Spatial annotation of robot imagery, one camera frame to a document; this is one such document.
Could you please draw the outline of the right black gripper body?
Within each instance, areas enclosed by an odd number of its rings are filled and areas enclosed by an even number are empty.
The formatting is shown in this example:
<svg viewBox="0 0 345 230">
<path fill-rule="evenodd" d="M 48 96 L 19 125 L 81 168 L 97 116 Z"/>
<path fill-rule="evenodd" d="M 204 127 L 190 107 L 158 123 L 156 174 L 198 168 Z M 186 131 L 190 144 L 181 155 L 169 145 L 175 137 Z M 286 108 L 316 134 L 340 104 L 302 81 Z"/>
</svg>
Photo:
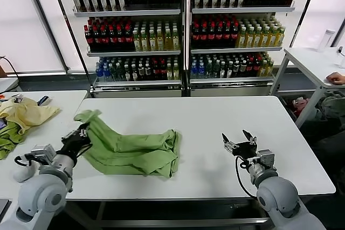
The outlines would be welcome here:
<svg viewBox="0 0 345 230">
<path fill-rule="evenodd" d="M 239 157 L 256 157 L 257 145 L 250 142 L 237 143 L 232 149 L 232 154 Z"/>
</svg>

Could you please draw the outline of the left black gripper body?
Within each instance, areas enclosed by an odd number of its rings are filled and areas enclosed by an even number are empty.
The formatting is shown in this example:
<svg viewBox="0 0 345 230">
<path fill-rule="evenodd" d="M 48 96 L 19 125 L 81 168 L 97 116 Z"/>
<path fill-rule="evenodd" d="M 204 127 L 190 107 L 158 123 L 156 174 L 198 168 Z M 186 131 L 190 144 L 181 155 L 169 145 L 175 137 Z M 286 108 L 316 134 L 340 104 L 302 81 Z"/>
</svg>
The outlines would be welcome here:
<svg viewBox="0 0 345 230">
<path fill-rule="evenodd" d="M 73 141 L 63 141 L 63 153 L 71 158 L 78 158 L 92 146 L 88 136 L 77 135 Z"/>
</svg>

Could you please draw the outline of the person hand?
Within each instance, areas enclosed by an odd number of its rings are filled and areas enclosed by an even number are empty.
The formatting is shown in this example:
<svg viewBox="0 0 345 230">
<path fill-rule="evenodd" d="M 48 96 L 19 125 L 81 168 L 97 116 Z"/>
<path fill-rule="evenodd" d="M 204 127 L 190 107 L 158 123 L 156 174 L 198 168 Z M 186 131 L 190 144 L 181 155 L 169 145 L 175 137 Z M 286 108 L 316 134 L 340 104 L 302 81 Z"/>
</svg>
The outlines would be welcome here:
<svg viewBox="0 0 345 230">
<path fill-rule="evenodd" d="M 334 85 L 344 85 L 345 84 L 345 76 L 338 73 L 333 72 L 332 74 L 326 77 L 327 81 L 334 84 Z"/>
</svg>

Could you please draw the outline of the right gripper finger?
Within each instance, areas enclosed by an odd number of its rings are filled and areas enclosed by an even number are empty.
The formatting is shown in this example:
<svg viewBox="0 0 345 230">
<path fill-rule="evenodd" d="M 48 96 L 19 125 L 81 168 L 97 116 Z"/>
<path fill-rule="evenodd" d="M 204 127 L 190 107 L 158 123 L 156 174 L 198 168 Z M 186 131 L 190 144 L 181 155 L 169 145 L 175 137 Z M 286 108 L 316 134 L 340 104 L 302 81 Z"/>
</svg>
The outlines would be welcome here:
<svg viewBox="0 0 345 230">
<path fill-rule="evenodd" d="M 223 143 L 224 143 L 224 148 L 229 152 L 232 153 L 234 148 L 235 148 L 235 144 L 233 142 L 231 142 L 224 133 L 222 133 L 222 138 L 223 138 Z"/>
<path fill-rule="evenodd" d="M 249 141 L 250 145 L 256 145 L 256 137 L 252 136 L 252 134 L 246 130 L 242 130 L 244 136 L 246 137 L 246 139 Z"/>
</svg>

